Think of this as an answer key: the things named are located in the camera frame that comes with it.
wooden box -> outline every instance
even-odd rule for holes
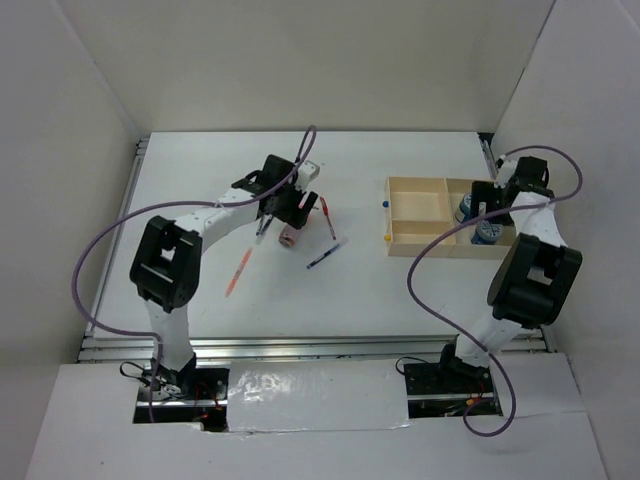
[[[471,191],[473,180],[457,178],[389,177],[385,198],[387,254],[415,257],[430,242],[457,225],[454,213]],[[515,229],[505,227],[495,245],[473,245],[474,227],[448,237],[427,256],[502,260],[515,239]]]

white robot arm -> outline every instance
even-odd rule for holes
[[[152,330],[163,339],[159,374],[188,390],[196,365],[189,341],[187,306],[198,288],[201,256],[215,242],[235,229],[266,215],[302,228],[318,197],[307,194],[309,183],[320,173],[312,162],[304,163],[293,177],[272,195],[250,201],[283,180],[294,164],[269,155],[264,167],[235,182],[219,204],[241,203],[234,208],[202,208],[174,220],[156,216],[145,228],[134,258],[130,278],[144,300]]]
[[[493,184],[474,183],[472,216],[478,214],[480,203],[491,212],[548,202],[553,197],[547,189],[548,175],[544,160],[524,157],[506,162]],[[496,217],[499,223],[513,224],[517,237],[489,288],[487,303],[491,308],[469,330],[487,351],[460,335],[443,350],[440,361],[444,368],[478,376],[489,365],[489,353],[500,351],[522,328],[533,329],[555,321],[582,255],[569,248],[560,236],[554,208],[555,204],[547,204],[544,208]]]

purple cable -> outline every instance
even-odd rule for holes
[[[429,307],[427,304],[425,304],[422,300],[420,300],[418,298],[418,296],[416,295],[416,292],[413,289],[413,274],[414,274],[414,272],[416,270],[416,267],[420,263],[420,261],[425,257],[425,255],[427,253],[429,253],[430,250],[433,249],[433,247],[438,245],[445,238],[456,234],[460,230],[463,230],[463,229],[465,229],[465,228],[467,228],[467,227],[469,227],[471,225],[475,225],[476,223],[478,223],[478,222],[480,222],[482,220],[488,220],[488,219],[493,218],[493,217],[498,217],[500,215],[504,215],[506,213],[511,213],[511,212],[515,212],[515,211],[519,211],[519,210],[532,210],[532,209],[536,209],[536,208],[542,208],[542,207],[544,207],[544,206],[546,206],[548,204],[551,204],[551,203],[557,203],[557,202],[563,202],[565,200],[569,200],[570,198],[573,198],[573,197],[575,197],[577,195],[577,193],[582,188],[583,177],[582,177],[582,171],[580,170],[580,167],[575,162],[575,160],[573,160],[573,158],[571,158],[569,155],[564,153],[562,150],[559,150],[559,149],[557,149],[555,147],[550,147],[550,146],[547,146],[547,145],[527,145],[526,147],[516,148],[515,150],[511,150],[510,152],[507,152],[506,154],[504,154],[504,157],[508,157],[510,155],[513,155],[514,153],[518,153],[518,152],[521,152],[523,150],[547,150],[547,151],[550,151],[550,152],[557,153],[558,155],[560,155],[561,157],[566,159],[571,164],[571,166],[575,169],[576,174],[578,176],[578,185],[576,186],[575,190],[573,190],[571,193],[569,193],[567,195],[563,195],[563,196],[560,196],[560,197],[552,198],[549,202],[541,202],[541,203],[536,203],[534,205],[521,205],[521,206],[518,206],[518,207],[503,208],[501,210],[497,210],[497,211],[494,211],[494,212],[491,212],[491,213],[487,213],[487,214],[484,214],[484,215],[479,215],[479,216],[477,216],[475,218],[472,218],[471,220],[468,220],[468,221],[466,221],[464,223],[461,223],[460,225],[458,225],[458,226],[452,228],[451,230],[443,233],[438,238],[436,238],[433,242],[431,242],[429,245],[427,245],[425,247],[425,249],[422,250],[422,252],[420,252],[420,254],[415,258],[415,260],[411,264],[411,267],[409,268],[409,273],[407,274],[407,288],[409,289],[409,295],[411,295],[411,298],[413,298],[413,300],[418,305],[420,305],[424,310],[426,310],[428,313],[430,313],[431,315],[436,317],[438,320],[441,320],[442,322],[446,323],[450,327],[453,327],[454,329],[456,329],[462,335],[464,335],[469,340],[471,340],[473,343],[475,343],[482,351],[486,352],[488,354],[489,358],[491,359],[491,361],[493,363],[495,363],[496,367],[498,367],[498,370],[500,370],[500,373],[502,374],[502,376],[505,379],[505,382],[507,384],[507,388],[509,389],[509,395],[511,396],[511,412],[509,413],[509,416],[507,417],[507,421],[500,428],[498,428],[497,430],[494,430],[492,432],[481,432],[479,430],[476,430],[475,428],[473,428],[469,424],[469,419],[467,417],[468,417],[468,414],[471,412],[471,410],[473,410],[476,406],[480,405],[481,403],[489,402],[490,401],[489,399],[480,400],[480,401],[477,401],[475,403],[472,403],[471,405],[469,405],[466,408],[466,410],[464,411],[464,413],[462,415],[462,420],[463,420],[465,426],[472,433],[474,433],[474,434],[476,434],[476,435],[478,435],[480,437],[495,437],[497,435],[500,435],[507,428],[509,428],[511,426],[511,424],[513,423],[513,420],[514,420],[514,418],[516,416],[516,403],[517,402],[516,402],[516,392],[513,389],[513,384],[511,383],[511,379],[509,378],[509,375],[507,374],[507,372],[505,371],[504,367],[502,366],[502,363],[500,363],[500,361],[495,357],[495,355],[493,353],[489,352],[487,347],[485,347],[484,344],[482,342],[480,342],[480,340],[478,340],[476,337],[474,337],[466,329],[464,329],[463,327],[461,327],[460,325],[455,323],[453,320],[450,320],[447,317],[445,317],[444,315],[438,313],[436,310],[432,309],[431,307]]]
[[[73,298],[73,303],[75,303],[76,308],[80,312],[80,314],[85,318],[87,322],[92,324],[94,327],[101,328],[109,333],[114,333],[116,335],[125,335],[128,337],[152,337],[156,340],[158,345],[157,357],[158,361],[153,365],[153,371],[151,372],[151,382],[149,384],[149,419],[151,422],[154,422],[153,418],[153,387],[156,380],[156,376],[158,375],[158,366],[160,364],[160,359],[162,358],[163,344],[162,338],[156,332],[137,332],[133,330],[123,330],[120,328],[110,327],[109,325],[105,325],[104,323],[99,322],[96,318],[91,315],[91,313],[84,307],[82,301],[80,300],[80,294],[78,293],[78,277],[80,276],[80,271],[82,270],[82,266],[86,261],[87,257],[91,253],[91,251],[95,248],[95,246],[102,240],[106,235],[108,235],[111,231],[122,225],[128,220],[131,220],[138,215],[142,215],[143,213],[151,212],[152,210],[159,210],[161,208],[167,207],[182,207],[182,206],[201,206],[201,207],[214,207],[214,208],[234,208],[234,207],[244,207],[246,205],[251,205],[252,203],[259,202],[264,198],[268,197],[275,191],[277,191],[280,187],[282,187],[285,183],[287,183],[296,172],[300,169],[300,167],[304,164],[309,156],[309,152],[311,152],[311,148],[313,148],[313,144],[316,141],[317,129],[315,125],[309,126],[304,133],[304,137],[302,138],[302,142],[300,143],[300,149],[298,150],[298,156],[296,160],[296,164],[291,169],[291,171],[287,174],[285,178],[283,178],[280,182],[274,185],[272,188],[267,190],[261,195],[254,197],[250,200],[244,200],[242,202],[229,202],[229,203],[217,203],[217,202],[207,202],[203,200],[180,200],[175,202],[164,202],[158,203],[155,205],[149,205],[148,207],[141,208],[139,210],[135,210],[123,217],[120,217],[114,223],[106,227],[100,233],[98,233],[93,239],[89,242],[89,244],[85,247],[84,251],[78,258],[78,262],[76,263],[75,268],[73,269],[73,275],[71,276],[71,297]],[[304,153],[301,154],[302,149],[307,141],[307,137],[311,135],[311,139],[309,140],[309,145]]]

